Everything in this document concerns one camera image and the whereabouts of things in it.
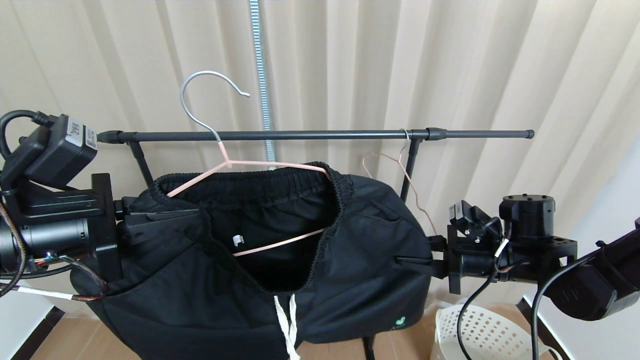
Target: wooden floor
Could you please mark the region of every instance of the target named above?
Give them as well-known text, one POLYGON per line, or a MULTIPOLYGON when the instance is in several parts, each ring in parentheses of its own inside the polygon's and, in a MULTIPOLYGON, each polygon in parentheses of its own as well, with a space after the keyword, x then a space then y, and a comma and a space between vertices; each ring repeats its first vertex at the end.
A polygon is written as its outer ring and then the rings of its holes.
MULTIPOLYGON (((490 308, 528 325, 515 306, 490 308)), ((408 329, 378 334, 376 360, 428 360, 435 332, 436 309, 429 308, 422 320, 408 329)), ((304 360, 365 360, 362 340, 314 345, 303 343, 298 353, 304 360)), ((98 320, 63 318, 38 348, 32 360, 134 360, 139 357, 98 320)))

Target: wire hanger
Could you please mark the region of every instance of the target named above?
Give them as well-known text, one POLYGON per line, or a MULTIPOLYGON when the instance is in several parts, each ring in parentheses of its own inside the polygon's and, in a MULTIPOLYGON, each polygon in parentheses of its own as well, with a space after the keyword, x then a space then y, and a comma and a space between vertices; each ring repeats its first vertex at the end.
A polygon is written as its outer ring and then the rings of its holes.
MULTIPOLYGON (((186 101, 184 100, 184 92, 185 92, 189 82, 191 80, 197 78, 198 76, 201 76, 201 75, 219 76, 219 77, 223 78, 231 86, 233 86, 234 89, 236 90, 236 92, 238 92, 240 95, 246 96, 246 97, 250 96, 249 93, 246 93, 246 92, 243 92, 242 90, 240 90, 240 88, 233 81, 231 81, 231 79, 226 77, 226 75, 221 74, 221 73, 216 72, 216 71, 202 70, 202 71, 194 72, 193 74, 189 75, 189 77, 187 77, 184 80, 184 82, 182 83, 182 86, 180 88, 180 103, 182 104, 182 108, 187 113, 187 115, 189 115, 191 120, 195 121, 197 124, 203 126, 204 128, 208 129, 209 131, 211 131, 213 133, 213 136, 215 136, 216 140, 218 141, 218 147, 220 148, 220 151, 222 152, 222 156, 224 157, 225 161, 223 161, 218 166, 216 166, 216 167, 214 167, 214 168, 212 168, 212 169, 210 169, 210 170, 208 170, 206 172, 203 172, 202 174, 194 177, 192 180, 189 180, 186 183, 178 186, 176 189, 174 189, 169 194, 167 194, 167 196, 174 197, 174 196, 178 195, 180 192, 183 192, 184 190, 188 189, 189 187, 193 186, 194 184, 197 184, 198 182, 204 180, 206 177, 209 177, 213 173, 219 171, 223 167, 231 168, 231 166, 233 166, 233 165, 263 165, 263 166, 264 165, 266 165, 266 166, 274 166, 274 165, 276 165, 276 166, 282 166, 282 167, 292 167, 292 168, 301 168, 301 169, 305 169, 305 170, 314 170, 314 171, 322 172, 331 181, 331 178, 329 177, 329 174, 327 173, 327 171, 325 169, 323 169, 321 167, 315 167, 315 166, 312 166, 312 165, 304 165, 304 164, 296 164, 296 163, 280 163, 280 162, 274 162, 274 161, 240 161, 240 160, 231 160, 231 159, 229 159, 229 156, 227 154, 227 150, 225 149, 225 145, 222 142, 222 139, 220 138, 220 135, 218 134, 218 132, 215 129, 213 129, 213 127, 211 127, 211 126, 205 124, 204 122, 198 120, 189 111, 189 108, 188 108, 188 106, 186 104, 186 101)), ((271 245, 266 245, 266 246, 258 247, 258 248, 251 249, 251 250, 236 252, 233 255, 238 257, 238 256, 253 254, 253 253, 256 253, 256 252, 263 251, 263 250, 273 249, 275 247, 279 247, 279 246, 282 246, 282 245, 287 245, 287 244, 292 243, 294 241, 298 241, 298 240, 302 240, 304 238, 308 238, 309 236, 313 236, 313 235, 319 234, 319 233, 321 233, 323 231, 324 231, 324 229, 312 231, 311 233, 303 234, 303 235, 300 235, 300 236, 297 236, 295 238, 291 238, 291 239, 288 239, 288 240, 279 241, 279 242, 273 243, 271 245)))
POLYGON ((369 157, 369 156, 384 156, 385 158, 388 158, 388 159, 391 159, 391 160, 395 161, 395 163, 397 163, 398 166, 400 166, 400 168, 404 172, 404 177, 409 181, 409 185, 411 186, 411 189, 413 190, 413 194, 415 195, 415 206, 421 212, 423 212, 425 215, 427 215, 427 219, 429 219, 429 223, 431 224, 431 228, 433 230, 433 234, 437 235, 438 232, 436 231, 435 225, 433 225, 433 221, 431 220, 431 216, 429 216, 429 213, 427 213, 427 211, 420 206, 420 200, 418 199, 418 191, 416 191, 415 186, 413 185, 413 181, 411 180, 411 177, 409 176, 409 174, 407 174, 406 169, 404 168, 404 165, 402 164, 402 153, 406 149, 406 147, 409 146, 409 143, 411 142, 411 139, 409 138, 409 132, 407 132, 407 130, 405 130, 405 129, 401 129, 401 130, 404 131, 404 134, 406 135, 406 143, 404 143, 404 146, 402 147, 402 149, 400 149, 400 153, 398 154, 397 159, 394 159, 391 156, 389 156, 387 154, 383 154, 381 152, 369 152, 365 156, 362 157, 362 167, 364 167, 364 170, 367 172, 367 175, 370 178, 373 178, 373 176, 369 172, 369 169, 367 168, 367 165, 365 164, 365 160, 367 159, 367 157, 369 157))
POLYGON ((211 126, 205 124, 204 122, 198 120, 189 111, 189 108, 187 107, 186 101, 184 100, 184 91, 186 90, 187 85, 189 84, 189 82, 191 80, 197 78, 198 76, 201 76, 201 75, 219 76, 219 77, 223 78, 231 86, 233 86, 234 89, 240 95, 243 95, 243 96, 246 96, 246 97, 250 96, 249 93, 246 93, 246 92, 243 92, 242 90, 240 90, 240 88, 238 88, 238 86, 233 81, 231 81, 231 79, 226 77, 226 75, 221 74, 221 73, 216 72, 216 71, 203 70, 203 71, 194 72, 193 74, 189 75, 189 77, 184 80, 184 82, 182 83, 182 87, 180 88, 180 103, 182 104, 182 108, 187 113, 187 115, 189 115, 191 120, 195 121, 198 125, 201 125, 202 127, 206 128, 207 130, 209 130, 209 131, 211 131, 213 133, 213 136, 215 136, 216 140, 218 141, 218 147, 220 148, 220 151, 222 152, 222 156, 224 157, 225 161, 223 161, 220 165, 218 165, 218 166, 216 166, 216 167, 214 167, 214 168, 212 168, 212 169, 210 169, 210 170, 208 170, 206 172, 203 172, 202 174, 194 177, 192 180, 189 180, 186 183, 178 186, 176 189, 174 189, 173 191, 171 191, 168 194, 169 197, 174 197, 174 196, 178 195, 180 192, 183 192, 184 190, 190 188, 194 184, 199 183, 200 181, 202 181, 206 177, 209 177, 211 174, 219 171, 223 167, 231 168, 233 165, 261 165, 261 166, 281 166, 281 167, 302 168, 302 169, 305 169, 305 170, 314 170, 314 171, 322 172, 327 176, 327 178, 329 178, 329 174, 327 174, 325 169, 323 169, 321 167, 315 167, 315 166, 312 166, 312 165, 296 164, 296 163, 280 163, 280 162, 273 162, 273 161, 243 161, 243 160, 231 160, 231 159, 229 159, 229 155, 227 154, 227 150, 225 149, 225 144, 222 142, 222 139, 220 139, 220 135, 218 134, 218 132, 216 130, 214 130, 213 127, 211 127, 211 126))

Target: black baseboard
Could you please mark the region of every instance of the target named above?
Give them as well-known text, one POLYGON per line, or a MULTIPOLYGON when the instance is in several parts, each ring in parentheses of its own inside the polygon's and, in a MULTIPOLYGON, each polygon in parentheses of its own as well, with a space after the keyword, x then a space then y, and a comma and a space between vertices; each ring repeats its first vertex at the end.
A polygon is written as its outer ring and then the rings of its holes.
POLYGON ((29 360, 31 356, 35 354, 38 347, 42 345, 44 339, 47 338, 49 333, 53 330, 53 327, 56 326, 58 321, 62 319, 65 312, 58 309, 57 307, 53 307, 51 311, 47 314, 47 316, 42 319, 40 324, 36 326, 31 335, 25 340, 20 349, 13 355, 11 360, 29 360))
MULTIPOLYGON (((530 325, 531 324, 531 306, 529 306, 529 303, 526 302, 524 299, 522 299, 516 306, 518 307, 518 310, 520 310, 520 312, 527 319, 530 325)), ((540 338, 540 340, 542 340, 542 342, 546 346, 550 346, 556 349, 560 353, 563 359, 570 359, 570 357, 567 356, 562 346, 560 346, 560 343, 558 342, 556 337, 553 336, 553 334, 549 331, 547 326, 540 320, 540 318, 538 318, 538 337, 540 338)))

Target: curtain fold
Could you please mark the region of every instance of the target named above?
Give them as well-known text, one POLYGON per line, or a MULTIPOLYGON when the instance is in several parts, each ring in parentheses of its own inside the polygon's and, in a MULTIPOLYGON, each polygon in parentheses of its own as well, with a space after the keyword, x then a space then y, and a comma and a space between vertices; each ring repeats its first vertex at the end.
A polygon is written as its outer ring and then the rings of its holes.
MULTIPOLYGON (((568 236, 640 133, 640 3, 582 1, 263 1, 265 65, 277 130, 534 129, 533 140, 424 142, 418 198, 438 232, 460 199, 497 213, 509 193, 556 198, 568 236)), ((97 131, 261 130, 248 1, 0 1, 0 111, 67 113, 97 131)), ((33 126, 12 123, 12 147, 33 126)), ((321 160, 365 174, 371 151, 397 156, 404 140, 275 142, 279 161, 321 160)), ((229 142, 230 155, 265 160, 262 142, 229 142)), ((201 172, 215 143, 144 143, 155 176, 201 172)), ((396 188, 392 161, 369 170, 396 188)), ((252 168, 234 168, 250 170, 252 168)), ((116 197, 145 185, 124 145, 101 144, 72 183, 109 172, 116 197)), ((426 217, 408 205, 430 232, 426 217)), ((477 281, 465 280, 470 293, 477 281)), ((436 282, 433 294, 445 293, 436 282)), ((516 301, 501 284, 490 300, 516 301)))

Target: elastic waistband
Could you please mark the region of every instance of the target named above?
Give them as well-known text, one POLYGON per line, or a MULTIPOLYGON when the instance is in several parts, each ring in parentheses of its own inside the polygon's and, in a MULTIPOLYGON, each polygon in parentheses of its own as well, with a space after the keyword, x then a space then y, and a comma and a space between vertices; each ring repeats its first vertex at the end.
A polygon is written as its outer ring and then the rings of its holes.
POLYGON ((309 163, 324 168, 321 172, 299 168, 279 168, 256 172, 221 172, 194 184, 174 198, 167 193, 199 174, 169 174, 158 178, 149 188, 155 205, 162 208, 192 208, 193 204, 208 208, 234 209, 243 206, 270 206, 279 201, 294 199, 305 193, 333 185, 339 204, 350 194, 345 176, 321 162, 309 163))

